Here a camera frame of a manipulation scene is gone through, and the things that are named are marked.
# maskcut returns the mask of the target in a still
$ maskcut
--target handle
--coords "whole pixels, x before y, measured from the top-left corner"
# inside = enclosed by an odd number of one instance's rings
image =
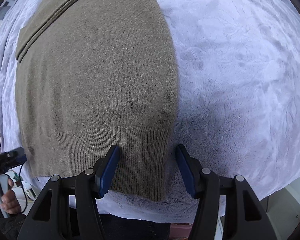
[[[95,184],[97,185],[100,198],[108,193],[120,160],[120,148],[117,145],[112,145],[104,158],[98,159],[93,166],[96,172]]]
[[[0,175],[0,210],[5,218],[10,217],[10,215],[1,208],[1,204],[3,203],[1,197],[9,190],[8,179],[9,176],[7,174]]]

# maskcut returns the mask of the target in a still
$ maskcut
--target wire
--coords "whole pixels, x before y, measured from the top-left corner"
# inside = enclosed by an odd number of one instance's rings
[[[28,194],[27,194],[27,197],[28,197],[32,202],[35,201],[35,199],[32,199]]]
[[[26,192],[25,192],[25,189],[24,189],[23,184],[22,184],[22,181],[21,181],[21,170],[22,170],[22,167],[23,167],[24,164],[25,164],[25,163],[23,163],[23,164],[21,165],[21,168],[20,168],[20,171],[19,171],[19,179],[20,179],[20,182],[21,182],[21,188],[22,188],[23,194],[25,195],[26,206],[25,206],[25,208],[23,209],[23,211],[22,211],[20,214],[22,214],[24,211],[26,211],[26,208],[27,208],[27,206],[28,206],[28,199],[27,199]]]

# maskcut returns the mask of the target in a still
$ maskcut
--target blue gripper pad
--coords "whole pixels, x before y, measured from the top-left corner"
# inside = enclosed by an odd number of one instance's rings
[[[112,145],[107,155],[104,157],[103,163],[98,171],[103,171],[100,174],[100,189],[99,195],[101,198],[109,191],[115,170],[120,160],[120,148],[117,145]]]
[[[195,178],[193,171],[190,169],[190,162],[192,160],[186,148],[182,144],[178,145],[176,148],[176,161],[187,192],[192,198],[196,198]]]

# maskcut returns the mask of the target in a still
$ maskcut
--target ribbed cuff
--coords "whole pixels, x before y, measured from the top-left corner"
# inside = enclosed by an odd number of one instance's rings
[[[170,129],[152,127],[110,127],[54,133],[46,149],[29,159],[32,176],[75,176],[91,168],[106,155],[112,144],[121,148],[111,190],[138,195],[152,201],[165,197],[164,168]]]

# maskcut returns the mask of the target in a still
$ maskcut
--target dark fabric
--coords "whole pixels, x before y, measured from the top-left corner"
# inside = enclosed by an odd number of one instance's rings
[[[20,229],[26,216],[23,214],[12,215],[9,218],[3,218],[0,210],[0,231],[8,240],[17,240]]]
[[[73,239],[80,240],[75,209],[70,209],[70,216]],[[25,219],[23,214],[3,218],[0,211],[0,230],[8,240],[17,240]],[[107,240],[167,240],[170,233],[170,223],[124,219],[111,214],[100,215],[100,219]]]
[[[170,223],[124,219],[114,215],[100,215],[107,240],[168,240]]]

